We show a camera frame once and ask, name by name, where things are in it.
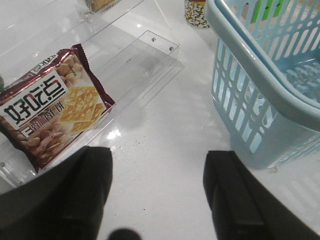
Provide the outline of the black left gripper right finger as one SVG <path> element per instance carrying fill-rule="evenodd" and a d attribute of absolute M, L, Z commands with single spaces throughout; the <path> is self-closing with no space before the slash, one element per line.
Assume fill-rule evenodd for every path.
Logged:
<path fill-rule="evenodd" d="M 210 150 L 203 187 L 219 240 L 318 240 L 244 166 L 234 151 Z"/>

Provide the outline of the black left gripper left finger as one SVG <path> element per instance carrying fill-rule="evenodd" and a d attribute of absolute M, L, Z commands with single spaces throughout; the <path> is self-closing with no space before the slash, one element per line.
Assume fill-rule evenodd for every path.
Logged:
<path fill-rule="evenodd" d="M 113 179 L 107 147 L 85 146 L 0 196 L 3 240 L 95 240 Z"/>

